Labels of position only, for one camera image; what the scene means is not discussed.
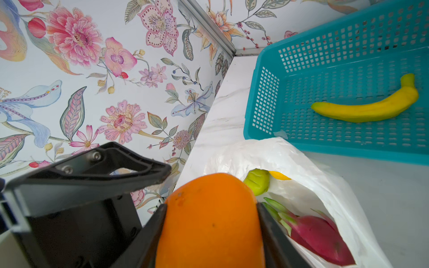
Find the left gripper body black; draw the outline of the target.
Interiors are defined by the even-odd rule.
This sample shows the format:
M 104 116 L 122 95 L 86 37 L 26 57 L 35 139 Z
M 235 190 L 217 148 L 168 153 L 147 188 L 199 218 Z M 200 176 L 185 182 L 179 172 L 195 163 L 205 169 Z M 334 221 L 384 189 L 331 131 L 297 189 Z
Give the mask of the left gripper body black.
M 1 190 L 1 217 L 17 246 L 7 268 L 140 268 L 143 227 L 131 193 L 138 180 L 16 180 Z

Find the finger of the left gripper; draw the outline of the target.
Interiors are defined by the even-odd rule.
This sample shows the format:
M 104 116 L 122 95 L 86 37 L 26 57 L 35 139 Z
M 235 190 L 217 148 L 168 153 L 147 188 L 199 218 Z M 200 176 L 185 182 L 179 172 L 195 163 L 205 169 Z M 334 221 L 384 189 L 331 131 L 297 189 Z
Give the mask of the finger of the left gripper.
M 161 184 L 172 168 L 109 142 L 8 182 L 14 212 L 39 217 Z

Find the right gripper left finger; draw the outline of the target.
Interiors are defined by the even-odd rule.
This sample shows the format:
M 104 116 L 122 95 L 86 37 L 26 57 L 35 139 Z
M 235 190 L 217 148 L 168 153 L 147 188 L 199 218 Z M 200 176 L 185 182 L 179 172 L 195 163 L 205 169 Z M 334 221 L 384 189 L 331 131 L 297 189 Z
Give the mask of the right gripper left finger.
M 111 268 L 154 268 L 168 206 L 162 204 Z

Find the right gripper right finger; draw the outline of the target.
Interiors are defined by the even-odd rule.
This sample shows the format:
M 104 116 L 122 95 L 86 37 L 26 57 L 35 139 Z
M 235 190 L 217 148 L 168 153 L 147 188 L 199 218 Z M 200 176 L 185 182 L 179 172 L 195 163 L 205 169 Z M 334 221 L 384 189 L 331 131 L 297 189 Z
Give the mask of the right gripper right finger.
M 310 268 L 262 203 L 257 204 L 267 268 Z

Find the pink dragon fruit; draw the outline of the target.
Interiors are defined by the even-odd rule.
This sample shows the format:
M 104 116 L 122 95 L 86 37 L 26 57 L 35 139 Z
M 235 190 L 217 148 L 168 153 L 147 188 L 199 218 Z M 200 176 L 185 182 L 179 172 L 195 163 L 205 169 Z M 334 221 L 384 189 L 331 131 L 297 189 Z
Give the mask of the pink dragon fruit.
M 271 198 L 265 197 L 264 200 L 263 206 L 286 229 L 287 235 L 293 241 L 332 264 L 356 264 L 336 223 L 325 213 L 316 210 L 318 217 L 297 216 Z

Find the white translucent plastic bag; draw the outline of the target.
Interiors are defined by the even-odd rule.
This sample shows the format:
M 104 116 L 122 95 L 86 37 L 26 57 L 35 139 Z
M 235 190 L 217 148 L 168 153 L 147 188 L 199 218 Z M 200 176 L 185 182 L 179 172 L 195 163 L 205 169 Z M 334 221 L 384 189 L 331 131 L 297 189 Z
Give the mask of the white translucent plastic bag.
M 313 163 L 281 137 L 245 140 L 222 149 L 205 166 L 206 175 L 228 173 L 243 180 L 251 170 L 279 172 L 287 180 L 270 178 L 268 190 L 257 200 L 283 215 L 286 208 L 296 222 L 325 224 L 318 232 L 324 244 L 335 227 L 353 268 L 389 268 L 391 262 L 379 246 L 368 219 L 350 185 L 340 176 Z

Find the orange fruit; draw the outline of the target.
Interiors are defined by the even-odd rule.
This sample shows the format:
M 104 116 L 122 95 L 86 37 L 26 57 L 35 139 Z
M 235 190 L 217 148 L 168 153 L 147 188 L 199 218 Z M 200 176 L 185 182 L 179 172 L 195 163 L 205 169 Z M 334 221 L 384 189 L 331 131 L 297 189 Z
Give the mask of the orange fruit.
M 157 268 L 263 268 L 257 200 L 238 178 L 196 178 L 166 199 Z

